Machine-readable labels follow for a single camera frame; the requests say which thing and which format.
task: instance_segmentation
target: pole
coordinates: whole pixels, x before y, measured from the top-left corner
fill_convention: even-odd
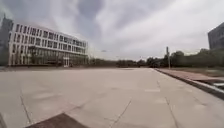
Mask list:
[[[168,66],[169,66],[169,69],[170,69],[170,52],[169,52],[169,47],[166,47],[166,54],[167,54],[167,60],[168,60]]]

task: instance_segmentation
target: grass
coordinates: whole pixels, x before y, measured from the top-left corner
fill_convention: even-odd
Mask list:
[[[224,77],[224,68],[172,68],[172,70],[200,73],[211,77]]]

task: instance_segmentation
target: stone pavement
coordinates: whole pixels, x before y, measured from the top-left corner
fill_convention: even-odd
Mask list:
[[[153,69],[0,72],[7,128],[65,113],[89,128],[223,128],[224,101]]]

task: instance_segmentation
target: distant building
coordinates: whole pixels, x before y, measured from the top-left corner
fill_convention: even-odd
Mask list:
[[[73,66],[87,62],[84,40],[37,25],[0,18],[0,66]]]
[[[210,49],[224,48],[224,23],[208,33]]]

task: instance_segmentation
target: gray cloud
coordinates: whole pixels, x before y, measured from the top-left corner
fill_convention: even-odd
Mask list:
[[[81,34],[94,56],[161,57],[165,47],[208,48],[207,32],[224,21],[221,0],[0,0],[14,18]]]

